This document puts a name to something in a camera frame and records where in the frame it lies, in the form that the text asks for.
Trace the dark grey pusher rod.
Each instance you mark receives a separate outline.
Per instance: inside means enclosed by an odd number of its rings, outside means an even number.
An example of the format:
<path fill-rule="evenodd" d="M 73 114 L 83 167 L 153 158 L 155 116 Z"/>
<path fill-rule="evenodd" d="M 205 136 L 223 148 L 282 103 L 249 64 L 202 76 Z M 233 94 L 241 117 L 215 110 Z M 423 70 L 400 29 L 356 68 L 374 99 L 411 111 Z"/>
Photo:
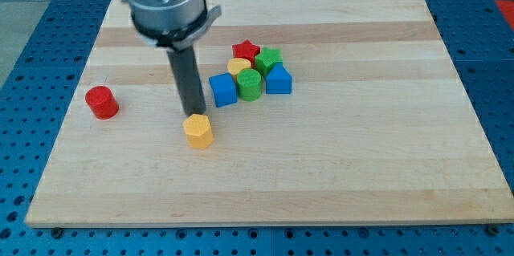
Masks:
<path fill-rule="evenodd" d="M 187 116 L 203 115 L 206 101 L 194 48 L 168 51 L 167 55 L 184 113 Z"/>

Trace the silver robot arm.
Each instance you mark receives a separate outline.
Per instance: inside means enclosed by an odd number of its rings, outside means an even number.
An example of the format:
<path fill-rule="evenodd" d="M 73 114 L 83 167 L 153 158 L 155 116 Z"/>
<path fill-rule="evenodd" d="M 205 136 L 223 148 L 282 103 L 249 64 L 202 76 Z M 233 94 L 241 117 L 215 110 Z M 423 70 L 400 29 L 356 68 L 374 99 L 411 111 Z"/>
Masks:
<path fill-rule="evenodd" d="M 182 108 L 187 116 L 203 114 L 206 101 L 194 44 L 222 15 L 220 6 L 206 0 L 126 0 L 137 32 L 150 44 L 166 50 Z"/>

